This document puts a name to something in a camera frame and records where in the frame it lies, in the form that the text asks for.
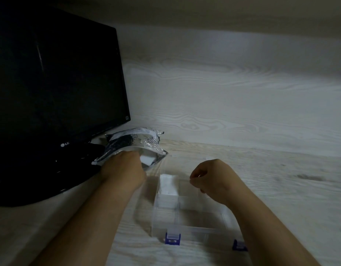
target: clear plastic container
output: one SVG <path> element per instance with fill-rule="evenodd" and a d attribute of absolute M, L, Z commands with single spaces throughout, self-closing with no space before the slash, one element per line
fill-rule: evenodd
<path fill-rule="evenodd" d="M 168 155 L 162 161 L 161 175 L 175 177 L 171 184 L 168 181 L 162 184 L 162 178 L 158 181 L 152 215 L 153 237 L 173 245 L 182 240 L 225 246 L 233 246 L 234 240 L 243 242 L 232 212 L 189 183 L 192 170 L 205 160 Z M 164 184 L 173 185 L 170 192 Z"/>

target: black monitor base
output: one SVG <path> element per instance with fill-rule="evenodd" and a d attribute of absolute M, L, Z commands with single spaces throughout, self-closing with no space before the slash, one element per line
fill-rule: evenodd
<path fill-rule="evenodd" d="M 32 204 L 83 183 L 99 172 L 100 166 L 91 162 L 104 149 L 102 145 L 74 144 L 54 156 L 7 171 L 0 181 L 0 206 Z"/>

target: plastic bag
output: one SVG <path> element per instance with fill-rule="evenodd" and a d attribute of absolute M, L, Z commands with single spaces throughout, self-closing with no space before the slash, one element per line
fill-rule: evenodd
<path fill-rule="evenodd" d="M 95 159 L 93 165 L 103 165 L 104 162 L 112 155 L 123 150 L 138 151 L 140 160 L 144 170 L 161 161 L 168 152 L 163 150 L 159 145 L 159 136 L 164 132 L 159 132 L 150 128 L 135 128 L 123 130 L 114 134 L 106 134 L 108 144 L 104 154 Z"/>

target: person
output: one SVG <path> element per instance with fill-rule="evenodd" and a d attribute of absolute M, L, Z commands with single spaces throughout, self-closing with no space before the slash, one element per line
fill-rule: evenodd
<path fill-rule="evenodd" d="M 123 151 L 106 161 L 101 176 L 102 184 L 31 266 L 105 265 L 124 209 L 146 174 L 139 153 Z M 223 161 L 200 163 L 190 183 L 233 212 L 254 265 L 319 265 Z"/>

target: wooden table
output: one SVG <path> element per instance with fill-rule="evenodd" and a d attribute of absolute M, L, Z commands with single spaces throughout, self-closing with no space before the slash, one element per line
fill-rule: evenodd
<path fill-rule="evenodd" d="M 341 158 L 163 140 L 170 154 L 220 158 L 273 210 L 322 265 L 341 265 Z M 150 236 L 159 168 L 149 172 L 120 222 L 107 265 L 250 265 L 248 254 Z M 178 170 L 190 174 L 186 162 Z M 98 186 L 98 176 L 58 196 L 0 207 L 0 265 L 28 265 Z"/>

